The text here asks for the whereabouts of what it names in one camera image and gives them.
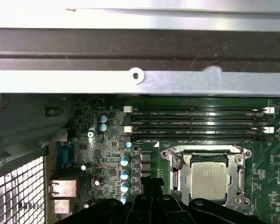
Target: mounting hole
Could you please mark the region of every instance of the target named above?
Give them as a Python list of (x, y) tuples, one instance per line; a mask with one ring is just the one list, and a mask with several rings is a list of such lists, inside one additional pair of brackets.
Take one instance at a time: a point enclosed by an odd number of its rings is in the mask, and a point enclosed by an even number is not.
[(133, 73), (133, 78), (134, 78), (134, 79), (138, 79), (138, 78), (139, 78), (139, 75), (138, 75), (137, 72)]
[(136, 84), (140, 84), (143, 82), (145, 74), (144, 71), (142, 71), (140, 68), (132, 68), (130, 69), (130, 74), (132, 77), (132, 81)]

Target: metal mesh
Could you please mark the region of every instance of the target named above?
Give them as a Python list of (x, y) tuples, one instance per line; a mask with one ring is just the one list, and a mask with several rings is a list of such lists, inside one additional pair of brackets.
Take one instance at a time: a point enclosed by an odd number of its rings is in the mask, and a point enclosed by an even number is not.
[(0, 177), (0, 224), (44, 224), (43, 157)]

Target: ram slot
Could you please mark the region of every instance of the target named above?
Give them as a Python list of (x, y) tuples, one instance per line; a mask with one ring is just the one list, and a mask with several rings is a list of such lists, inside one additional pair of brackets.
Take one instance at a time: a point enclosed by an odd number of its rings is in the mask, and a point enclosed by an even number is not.
[(214, 121), (214, 120), (233, 120), (237, 122), (265, 122), (264, 117), (220, 117), (220, 116), (132, 116), (131, 121), (153, 122), (156, 120), (178, 120), (179, 122), (189, 121)]
[(246, 117), (255, 117), (255, 116), (263, 116), (262, 113), (252, 113), (252, 112), (239, 112), (239, 111), (231, 111), (231, 112), (204, 112), (204, 111), (185, 111), (185, 112), (178, 112), (178, 111), (151, 111), (151, 112), (132, 112), (129, 113), (130, 116), (147, 116), (147, 117), (158, 117), (158, 116), (177, 116), (177, 117), (239, 117), (239, 116), (246, 116)]
[(263, 108), (259, 107), (133, 107), (135, 112), (262, 112)]
[(194, 140), (219, 140), (219, 141), (240, 141), (240, 140), (252, 140), (252, 141), (263, 141), (265, 137), (262, 134), (254, 135), (160, 135), (160, 134), (133, 134), (132, 140), (184, 140), (184, 141), (194, 141)]

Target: black plastic part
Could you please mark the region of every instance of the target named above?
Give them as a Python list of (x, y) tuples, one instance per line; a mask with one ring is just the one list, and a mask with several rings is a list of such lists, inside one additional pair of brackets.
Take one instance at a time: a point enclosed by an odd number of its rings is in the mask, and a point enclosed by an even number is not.
[[(7, 158), (0, 167), (0, 177), (48, 154), (49, 141), (68, 122), (71, 98), (61, 94), (0, 94), (0, 161)], [(58, 108), (57, 113), (47, 116), (52, 107)]]
[(119, 217), (123, 215), (123, 204), (116, 199), (105, 199), (99, 203), (92, 205), (91, 207), (81, 210), (56, 224), (72, 224), (80, 223), (82, 220), (85, 223), (96, 223), (101, 224), (108, 223), (122, 223), (118, 222)]
[(0, 70), (280, 72), (280, 33), (0, 28)]
[[(189, 203), (189, 207), (192, 210), (200, 212), (200, 215), (210, 215), (213, 218), (223, 220), (225, 223), (229, 224), (251, 223), (252, 221), (251, 217), (247, 215), (244, 215), (235, 210), (228, 209), (222, 205), (201, 198), (192, 200)], [(253, 223), (265, 224), (265, 222), (254, 218)]]
[(158, 197), (158, 203), (169, 224), (196, 224), (187, 210), (182, 210), (177, 200), (171, 195)]

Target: silver metal panel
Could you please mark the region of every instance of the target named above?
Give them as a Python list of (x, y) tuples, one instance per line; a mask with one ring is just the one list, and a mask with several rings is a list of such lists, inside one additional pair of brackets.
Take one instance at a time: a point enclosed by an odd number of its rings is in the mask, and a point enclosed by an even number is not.
[(280, 97), (280, 73), (133, 71), (0, 71), (0, 92)]
[(0, 224), (45, 224), (43, 157), (0, 177)]
[(0, 28), (280, 31), (280, 0), (59, 0), (49, 5), (20, 0), (8, 5), (0, 2)]

